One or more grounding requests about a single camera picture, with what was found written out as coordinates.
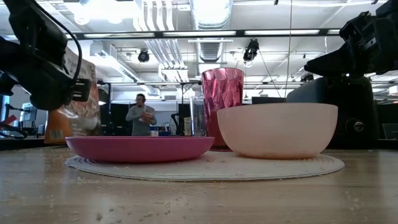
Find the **man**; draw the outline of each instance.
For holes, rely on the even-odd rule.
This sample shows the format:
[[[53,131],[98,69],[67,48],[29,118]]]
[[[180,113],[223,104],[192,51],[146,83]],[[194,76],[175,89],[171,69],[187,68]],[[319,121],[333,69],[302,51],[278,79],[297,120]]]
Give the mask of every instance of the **man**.
[[[132,121],[133,136],[150,136],[150,124],[156,124],[155,109],[145,105],[145,95],[137,94],[136,106],[132,106],[126,115],[126,121]]]

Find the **round placemat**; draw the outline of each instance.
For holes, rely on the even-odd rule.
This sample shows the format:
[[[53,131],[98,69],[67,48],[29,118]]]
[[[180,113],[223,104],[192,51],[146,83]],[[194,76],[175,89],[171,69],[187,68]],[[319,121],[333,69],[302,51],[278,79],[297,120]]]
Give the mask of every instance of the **round placemat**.
[[[343,161],[317,155],[308,159],[267,160],[239,157],[233,152],[206,152],[197,159],[151,164],[110,164],[75,156],[66,165],[95,174],[141,180],[266,180],[328,174]]]

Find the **table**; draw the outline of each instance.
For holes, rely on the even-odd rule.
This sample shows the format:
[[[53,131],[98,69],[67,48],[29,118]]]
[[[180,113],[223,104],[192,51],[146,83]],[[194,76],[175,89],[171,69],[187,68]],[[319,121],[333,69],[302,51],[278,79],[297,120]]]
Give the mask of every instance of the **table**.
[[[319,177],[149,182],[66,167],[66,148],[0,152],[0,223],[397,223],[398,152],[326,151]]]

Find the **pink glass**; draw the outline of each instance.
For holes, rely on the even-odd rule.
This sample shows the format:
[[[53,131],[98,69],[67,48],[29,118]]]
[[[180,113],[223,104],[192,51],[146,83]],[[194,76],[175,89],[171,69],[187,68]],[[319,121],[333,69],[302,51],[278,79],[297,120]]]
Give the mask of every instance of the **pink glass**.
[[[167,162],[192,159],[208,151],[210,137],[88,136],[66,138],[86,159],[105,162]]]
[[[205,96],[207,135],[214,137],[214,148],[228,148],[221,135],[217,111],[241,106],[243,97],[243,71],[235,68],[215,68],[201,74]]]

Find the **bowl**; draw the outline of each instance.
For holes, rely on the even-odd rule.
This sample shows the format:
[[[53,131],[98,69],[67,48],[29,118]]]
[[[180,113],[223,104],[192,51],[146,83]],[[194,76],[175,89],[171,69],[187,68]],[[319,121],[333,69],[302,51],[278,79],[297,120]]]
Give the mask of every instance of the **bowl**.
[[[302,159],[322,152],[336,129],[338,108],[320,103],[271,103],[217,112],[228,147],[246,157]]]
[[[207,152],[212,137],[88,136],[65,138],[68,147],[86,159],[104,162],[170,162]]]

